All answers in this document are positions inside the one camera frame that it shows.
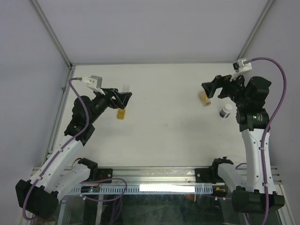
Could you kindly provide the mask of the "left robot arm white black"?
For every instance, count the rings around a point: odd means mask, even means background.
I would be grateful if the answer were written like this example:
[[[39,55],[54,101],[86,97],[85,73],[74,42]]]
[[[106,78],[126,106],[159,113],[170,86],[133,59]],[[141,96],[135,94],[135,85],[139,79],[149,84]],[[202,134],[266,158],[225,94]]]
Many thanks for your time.
[[[131,92],[108,88],[94,92],[95,97],[77,95],[72,108],[72,119],[64,131],[58,148],[27,181],[19,180],[16,194],[22,216],[27,221],[48,219],[57,209],[69,190],[81,182],[98,179],[98,164],[82,158],[78,166],[61,175],[71,157],[81,150],[91,138],[93,123],[107,109],[125,109]]]

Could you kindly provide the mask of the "clear bottle yellow capsules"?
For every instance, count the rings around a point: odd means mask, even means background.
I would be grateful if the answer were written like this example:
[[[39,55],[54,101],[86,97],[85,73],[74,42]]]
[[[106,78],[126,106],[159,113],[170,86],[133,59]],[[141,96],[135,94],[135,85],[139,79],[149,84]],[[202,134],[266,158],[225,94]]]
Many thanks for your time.
[[[204,91],[204,89],[201,89],[199,91],[199,98],[200,98],[200,101],[203,104],[203,106],[209,106],[211,104],[211,101],[207,97],[206,92]]]

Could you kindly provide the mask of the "weekly pill organizer box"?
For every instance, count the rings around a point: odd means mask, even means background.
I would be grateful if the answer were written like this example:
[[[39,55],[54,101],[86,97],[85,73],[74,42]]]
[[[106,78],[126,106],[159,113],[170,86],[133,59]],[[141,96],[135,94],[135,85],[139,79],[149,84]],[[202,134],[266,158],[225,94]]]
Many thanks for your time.
[[[122,91],[123,92],[129,92],[130,91],[130,86],[124,85],[123,88],[122,88]],[[125,118],[125,113],[126,113],[125,109],[118,109],[117,119],[118,120],[123,120]]]

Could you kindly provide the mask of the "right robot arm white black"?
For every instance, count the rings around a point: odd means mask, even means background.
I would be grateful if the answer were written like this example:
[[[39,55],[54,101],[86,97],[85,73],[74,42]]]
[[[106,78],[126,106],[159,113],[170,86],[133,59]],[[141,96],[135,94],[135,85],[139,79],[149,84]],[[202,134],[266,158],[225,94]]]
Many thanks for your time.
[[[202,83],[208,98],[221,89],[219,99],[230,98],[236,105],[236,121],[246,151],[247,177],[244,179],[226,157],[216,158],[202,179],[209,183],[224,181],[232,191],[232,207],[238,213],[268,213],[285,205],[278,195],[271,173],[269,158],[270,117],[264,109],[271,82],[254,76],[245,83],[244,76],[217,75]]]

